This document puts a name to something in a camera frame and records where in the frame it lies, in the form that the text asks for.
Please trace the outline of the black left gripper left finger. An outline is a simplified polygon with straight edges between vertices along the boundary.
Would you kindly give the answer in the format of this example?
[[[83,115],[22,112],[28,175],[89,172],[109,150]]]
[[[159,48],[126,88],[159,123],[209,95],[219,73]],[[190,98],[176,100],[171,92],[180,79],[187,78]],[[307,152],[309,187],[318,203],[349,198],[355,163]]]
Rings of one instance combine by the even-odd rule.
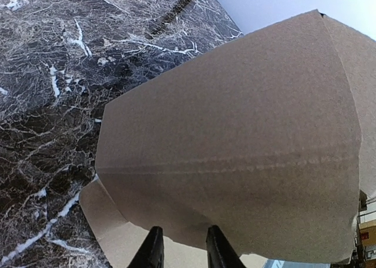
[[[164,268],[163,229],[153,226],[128,268]]]

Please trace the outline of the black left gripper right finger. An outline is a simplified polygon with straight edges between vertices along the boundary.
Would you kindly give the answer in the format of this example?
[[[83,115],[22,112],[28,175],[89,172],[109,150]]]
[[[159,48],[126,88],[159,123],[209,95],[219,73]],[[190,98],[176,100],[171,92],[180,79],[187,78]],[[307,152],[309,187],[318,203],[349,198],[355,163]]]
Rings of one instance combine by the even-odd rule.
[[[209,268],[246,268],[217,225],[208,228],[206,249]]]

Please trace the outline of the brown cardboard box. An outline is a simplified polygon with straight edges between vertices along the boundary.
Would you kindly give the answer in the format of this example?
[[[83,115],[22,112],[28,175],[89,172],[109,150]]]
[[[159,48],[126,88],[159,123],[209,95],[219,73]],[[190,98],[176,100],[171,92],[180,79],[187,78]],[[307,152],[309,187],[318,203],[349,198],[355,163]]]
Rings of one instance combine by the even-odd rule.
[[[310,11],[226,43],[107,103],[79,202],[112,267],[150,230],[165,267],[343,264],[375,196],[375,41]]]

